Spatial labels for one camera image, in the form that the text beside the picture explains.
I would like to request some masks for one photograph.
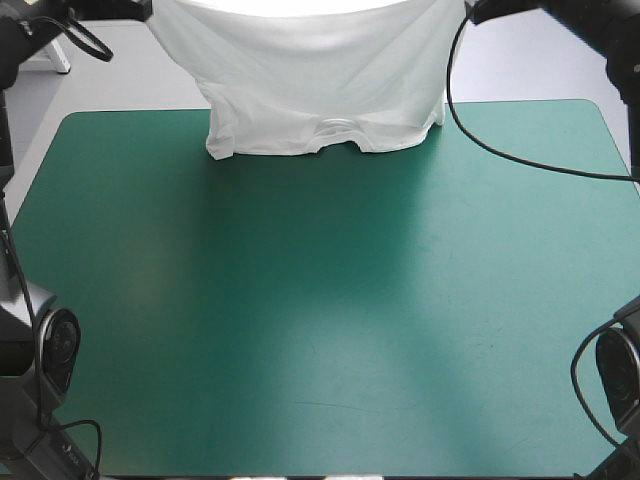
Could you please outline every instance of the green cutting mat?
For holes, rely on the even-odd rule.
[[[469,104],[508,151],[622,173],[584,101]],[[83,329],[63,420],[104,473],[568,475],[609,452],[573,397],[582,338],[640,290],[630,184],[413,149],[204,150],[205,111],[61,126],[15,225]],[[583,380],[609,421],[590,355]],[[93,455],[91,432],[78,438]]]

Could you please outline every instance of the wire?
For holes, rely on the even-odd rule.
[[[22,294],[24,295],[24,301],[27,305],[27,312],[29,314],[29,323],[31,324],[31,334],[33,337],[34,344],[34,357],[35,357],[35,376],[36,376],[36,410],[37,410],[37,425],[39,430],[46,430],[44,423],[42,422],[42,357],[40,355],[40,351],[37,348],[38,346],[38,338],[36,332],[36,316],[33,312],[33,302],[31,301],[31,294],[29,292],[29,288],[27,285],[27,280],[24,276],[24,272],[22,271],[22,267],[20,262],[18,261],[18,255],[16,253],[13,236],[11,235],[11,228],[9,227],[9,221],[6,214],[6,207],[4,203],[4,194],[2,194],[2,214],[4,216],[6,230],[2,230],[0,235],[2,236],[2,243],[4,244],[5,249],[9,252],[11,259],[13,260],[14,268],[16,269],[16,274],[18,275],[18,281],[20,282],[20,289],[22,290]]]
[[[73,43],[76,47],[78,47],[80,50],[82,50],[83,52],[103,62],[110,62],[111,59],[113,59],[113,52],[109,49],[109,47],[105,43],[103,43],[98,37],[96,37],[93,33],[91,33],[88,29],[83,27],[75,19],[75,12],[73,11],[73,9],[71,8],[69,9],[66,20],[69,23],[69,25],[71,25],[78,32],[80,32],[82,36],[88,39],[91,43],[87,43],[83,41],[80,37],[74,34],[73,31],[71,31],[71,29],[67,25],[63,24],[62,22],[59,22],[55,18],[46,17],[46,16],[34,17],[28,22],[28,25],[29,25],[29,28],[31,28],[35,23],[39,23],[39,22],[50,23],[56,26],[62,33],[64,33],[69,39],[69,41]]]
[[[98,446],[96,448],[96,460],[93,464],[94,476],[100,474],[100,462],[102,460],[102,428],[100,424],[95,420],[78,420],[76,422],[67,423],[66,425],[56,425],[49,427],[48,430],[52,432],[62,432],[71,428],[79,427],[81,425],[89,425],[96,431],[98,438]]]
[[[6,225],[6,229],[0,231],[0,237],[2,237],[2,243],[4,244],[5,249],[9,252],[11,259],[13,260],[13,265],[16,269],[16,274],[18,276],[18,281],[20,282],[20,289],[22,290],[22,294],[24,295],[24,300],[27,305],[27,311],[29,313],[29,322],[31,324],[31,332],[33,335],[33,342],[35,346],[35,377],[36,377],[36,410],[37,410],[37,426],[41,432],[62,432],[65,430],[69,430],[74,427],[78,427],[80,425],[90,425],[95,428],[98,444],[96,448],[96,460],[93,465],[93,474],[94,478],[100,475],[100,462],[102,460],[102,428],[100,424],[95,420],[78,420],[75,422],[68,423],[66,425],[45,425],[42,419],[42,411],[43,411],[43,395],[42,395],[42,356],[40,355],[40,348],[38,347],[39,342],[37,341],[37,332],[36,332],[36,316],[33,310],[33,302],[31,301],[31,294],[29,293],[29,286],[27,284],[27,279],[24,275],[24,271],[22,270],[22,266],[20,265],[20,260],[18,258],[18,254],[15,249],[15,244],[13,241],[13,235],[11,233],[11,227],[9,226],[9,221],[6,213],[6,205],[4,202],[4,193],[0,196],[0,203],[2,205],[2,215],[4,216],[4,222]]]
[[[456,122],[456,125],[458,126],[460,131],[467,138],[469,138],[472,142],[474,142],[476,145],[478,145],[482,149],[492,153],[493,155],[496,155],[498,157],[502,157],[502,158],[504,158],[506,160],[509,160],[511,162],[519,163],[521,165],[526,165],[528,167],[533,167],[533,168],[537,168],[537,169],[540,169],[540,170],[547,170],[547,171],[555,172],[555,173],[562,173],[562,174],[565,174],[565,175],[573,175],[573,176],[577,176],[577,177],[594,178],[594,179],[599,179],[599,180],[614,180],[614,181],[618,181],[618,182],[637,182],[637,183],[640,183],[640,177],[630,177],[628,175],[608,175],[608,174],[603,174],[603,173],[585,172],[585,171],[582,171],[582,170],[573,170],[573,169],[570,169],[570,168],[556,167],[556,166],[553,166],[553,165],[547,165],[547,164],[544,164],[544,163],[538,163],[538,162],[534,162],[534,161],[527,160],[527,159],[524,159],[524,158],[520,158],[520,157],[517,157],[517,156],[512,155],[510,153],[503,152],[501,150],[498,150],[495,147],[492,147],[492,146],[488,145],[487,143],[485,143],[482,140],[480,140],[476,135],[471,133],[464,126],[464,124],[462,123],[462,120],[460,120],[460,116],[458,115],[456,107],[455,107],[455,105],[453,103],[453,95],[451,93],[451,77],[452,77],[452,73],[453,73],[453,64],[454,64],[454,60],[455,60],[455,57],[456,57],[456,51],[458,49],[458,44],[460,43],[460,38],[462,36],[462,32],[464,31],[464,28],[467,25],[467,23],[469,22],[469,20],[471,20],[471,17],[475,13],[475,10],[476,10],[478,5],[479,4],[477,3],[474,7],[469,9],[469,11],[467,12],[467,15],[465,16],[464,20],[460,24],[460,27],[458,28],[458,31],[456,32],[456,35],[455,35],[454,40],[453,40],[453,44],[451,46],[451,52],[449,54],[449,62],[447,64],[447,102],[449,103],[449,108],[451,110],[451,115],[453,116],[453,120]]]
[[[573,391],[575,392],[576,397],[578,397],[578,402],[580,402],[580,406],[584,410],[584,413],[587,414],[587,417],[589,417],[589,420],[591,421],[593,426],[596,427],[596,430],[598,430],[598,432],[600,432],[600,434],[607,440],[607,442],[609,442],[615,448],[618,448],[620,446],[620,443],[618,443],[609,434],[609,432],[607,432],[607,430],[602,426],[602,424],[598,421],[596,416],[591,411],[589,404],[585,400],[584,395],[582,394],[582,389],[580,388],[580,383],[578,382],[578,363],[580,363],[580,359],[582,358],[584,351],[587,349],[587,347],[593,341],[593,339],[596,338],[601,333],[605,332],[607,329],[609,329],[610,327],[612,327],[618,322],[619,320],[613,318],[609,320],[607,323],[604,323],[603,325],[596,328],[589,335],[587,335],[587,337],[582,341],[582,343],[578,347],[578,350],[576,350],[576,353],[573,356],[573,360],[571,361],[571,384],[573,385]]]

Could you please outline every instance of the camera lens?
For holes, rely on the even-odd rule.
[[[611,413],[625,418],[640,399],[640,371],[634,343],[622,330],[611,328],[596,345],[596,363]]]
[[[68,319],[63,319],[53,326],[49,340],[51,360],[57,365],[64,365],[73,359],[78,346],[78,329]]]
[[[69,310],[51,312],[44,337],[44,373],[60,393],[66,393],[80,347],[80,325]]]

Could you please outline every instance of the camera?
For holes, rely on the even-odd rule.
[[[640,297],[614,315],[612,327],[596,343],[596,365],[616,428],[627,436],[640,433]]]

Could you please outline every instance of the white t-shirt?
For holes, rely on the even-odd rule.
[[[463,0],[162,0],[150,26],[211,102],[207,149],[295,155],[421,143],[442,124]]]

